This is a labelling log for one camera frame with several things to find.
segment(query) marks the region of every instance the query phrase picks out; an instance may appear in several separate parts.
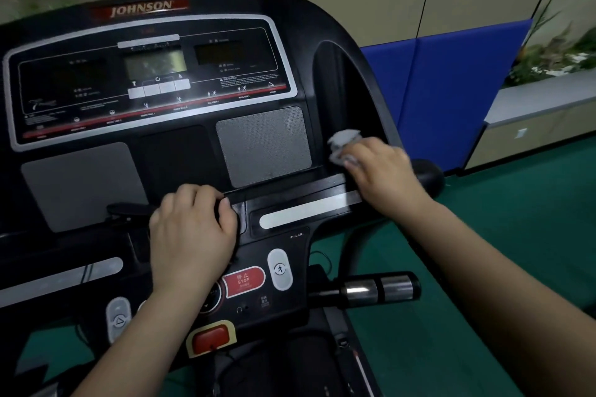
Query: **red stop button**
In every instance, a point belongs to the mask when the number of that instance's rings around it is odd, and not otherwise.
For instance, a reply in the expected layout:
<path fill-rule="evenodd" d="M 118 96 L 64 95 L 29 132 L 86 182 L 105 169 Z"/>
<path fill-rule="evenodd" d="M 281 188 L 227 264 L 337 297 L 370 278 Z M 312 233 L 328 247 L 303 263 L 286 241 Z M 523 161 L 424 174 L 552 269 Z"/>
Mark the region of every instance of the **red stop button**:
<path fill-rule="evenodd" d="M 192 338 L 192 351 L 195 355 L 202 355 L 212 352 L 229 342 L 228 327 L 226 325 L 218 325 L 195 334 Z"/>
<path fill-rule="evenodd" d="M 224 275 L 226 298 L 256 290 L 264 284 L 264 280 L 264 270 L 257 265 Z"/>

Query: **johnson logo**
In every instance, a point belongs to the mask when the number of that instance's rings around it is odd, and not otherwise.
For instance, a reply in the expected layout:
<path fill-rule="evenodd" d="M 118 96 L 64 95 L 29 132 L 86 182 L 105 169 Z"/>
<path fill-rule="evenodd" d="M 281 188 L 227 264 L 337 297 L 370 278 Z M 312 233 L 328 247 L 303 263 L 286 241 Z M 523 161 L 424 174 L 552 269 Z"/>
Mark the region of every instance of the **johnson logo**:
<path fill-rule="evenodd" d="M 185 10 L 188 0 L 155 0 L 152 2 L 136 2 L 126 5 L 93 8 L 93 16 L 99 20 L 110 20 L 124 16 L 147 15 L 164 11 Z"/>

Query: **blue mat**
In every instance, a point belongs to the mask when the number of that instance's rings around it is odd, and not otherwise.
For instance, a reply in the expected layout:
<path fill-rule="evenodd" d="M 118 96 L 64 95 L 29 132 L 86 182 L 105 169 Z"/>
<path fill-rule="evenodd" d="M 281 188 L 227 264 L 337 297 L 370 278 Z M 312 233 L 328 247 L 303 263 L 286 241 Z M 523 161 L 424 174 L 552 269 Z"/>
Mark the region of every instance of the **blue mat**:
<path fill-rule="evenodd" d="M 415 39 L 362 47 L 396 124 L 402 112 L 415 49 Z"/>
<path fill-rule="evenodd" d="M 398 130 L 412 158 L 462 167 L 532 21 L 417 39 Z"/>

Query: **yellow border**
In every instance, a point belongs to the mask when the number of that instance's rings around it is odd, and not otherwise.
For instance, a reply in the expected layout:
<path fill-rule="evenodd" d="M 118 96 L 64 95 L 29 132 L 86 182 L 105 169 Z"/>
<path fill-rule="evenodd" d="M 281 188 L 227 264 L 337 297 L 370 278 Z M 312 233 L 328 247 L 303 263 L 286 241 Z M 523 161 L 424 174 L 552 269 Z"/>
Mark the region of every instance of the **yellow border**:
<path fill-rule="evenodd" d="M 197 328 L 196 330 L 193 330 L 190 333 L 188 333 L 187 340 L 186 340 L 186 347 L 187 347 L 187 353 L 188 353 L 189 358 L 196 358 L 197 356 L 206 355 L 207 353 L 210 353 L 210 352 L 203 352 L 198 355 L 194 354 L 194 351 L 192 351 L 192 339 L 194 338 L 195 334 L 210 330 L 211 328 L 215 328 L 220 325 L 226 325 L 226 327 L 228 328 L 229 342 L 227 344 L 220 345 L 218 347 L 218 349 L 227 347 L 228 345 L 232 345 L 237 342 L 236 328 L 234 327 L 234 324 L 232 322 L 230 322 L 229 320 L 220 320 L 219 322 L 210 323 L 209 325 L 205 325 L 204 327 Z"/>

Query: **forearm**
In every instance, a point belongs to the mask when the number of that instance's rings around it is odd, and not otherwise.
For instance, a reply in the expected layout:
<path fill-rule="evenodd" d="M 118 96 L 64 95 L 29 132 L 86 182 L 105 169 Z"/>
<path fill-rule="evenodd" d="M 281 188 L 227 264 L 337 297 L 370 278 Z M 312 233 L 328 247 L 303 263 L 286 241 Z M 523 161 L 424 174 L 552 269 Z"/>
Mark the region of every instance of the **forearm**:
<path fill-rule="evenodd" d="M 596 322 L 429 203 L 404 227 L 443 272 L 466 315 L 516 378 L 541 395 L 593 394 Z"/>
<path fill-rule="evenodd" d="M 153 293 L 73 395 L 156 395 L 209 292 L 208 285 L 200 287 Z"/>

